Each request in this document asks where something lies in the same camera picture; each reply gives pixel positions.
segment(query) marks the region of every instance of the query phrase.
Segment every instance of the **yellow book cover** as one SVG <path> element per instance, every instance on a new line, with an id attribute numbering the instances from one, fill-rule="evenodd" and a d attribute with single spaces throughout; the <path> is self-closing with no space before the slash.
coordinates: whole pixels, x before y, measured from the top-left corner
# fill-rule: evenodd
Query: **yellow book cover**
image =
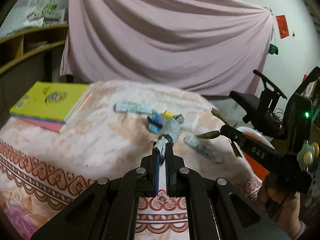
<path id="1" fill-rule="evenodd" d="M 65 123 L 88 89 L 87 84 L 36 82 L 10 109 L 10 114 Z"/>

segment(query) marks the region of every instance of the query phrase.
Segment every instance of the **small bottle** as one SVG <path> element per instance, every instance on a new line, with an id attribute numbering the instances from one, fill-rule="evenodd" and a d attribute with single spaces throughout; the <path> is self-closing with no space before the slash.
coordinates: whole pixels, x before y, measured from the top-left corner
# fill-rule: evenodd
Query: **small bottle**
<path id="1" fill-rule="evenodd" d="M 52 14 L 55 12 L 58 4 L 55 2 L 55 0 L 50 0 L 50 2 L 43 8 L 42 14 Z"/>

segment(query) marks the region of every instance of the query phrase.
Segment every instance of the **stack of books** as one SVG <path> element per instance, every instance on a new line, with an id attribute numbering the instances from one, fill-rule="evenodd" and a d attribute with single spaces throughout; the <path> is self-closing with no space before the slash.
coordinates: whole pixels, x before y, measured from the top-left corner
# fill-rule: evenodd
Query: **stack of books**
<path id="1" fill-rule="evenodd" d="M 91 94 L 87 84 L 36 82 L 10 109 L 10 114 L 61 133 Z"/>

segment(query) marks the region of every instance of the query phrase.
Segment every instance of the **red poster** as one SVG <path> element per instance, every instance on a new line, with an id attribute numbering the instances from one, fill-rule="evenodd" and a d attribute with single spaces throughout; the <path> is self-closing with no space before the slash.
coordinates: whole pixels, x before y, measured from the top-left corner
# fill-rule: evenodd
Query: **red poster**
<path id="1" fill-rule="evenodd" d="M 279 27 L 279 33 L 280 38 L 285 38 L 289 36 L 289 30 L 287 25 L 287 20 L 285 19 L 285 15 L 279 15 L 276 16 L 278 27 Z"/>

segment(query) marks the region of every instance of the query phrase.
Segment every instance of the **floral bedsheet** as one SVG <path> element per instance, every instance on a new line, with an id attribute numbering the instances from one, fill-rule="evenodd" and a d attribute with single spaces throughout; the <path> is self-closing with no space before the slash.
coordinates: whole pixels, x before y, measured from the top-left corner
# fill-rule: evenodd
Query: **floral bedsheet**
<path id="1" fill-rule="evenodd" d="M 244 158 L 236 158 L 227 138 L 211 140 L 224 161 L 214 163 L 183 143 L 188 135 L 219 129 L 212 105 L 197 93 L 129 81 L 97 82 L 81 111 L 61 134 L 10 118 L 0 130 L 0 206 L 24 237 L 32 234 L 100 177 L 116 179 L 138 167 L 157 137 L 145 115 L 115 113 L 117 101 L 146 103 L 185 118 L 173 150 L 203 177 L 225 177 L 254 200 L 261 186 Z M 169 198 L 164 167 L 159 194 L 140 198 L 135 238 L 189 238 L 184 198 Z"/>

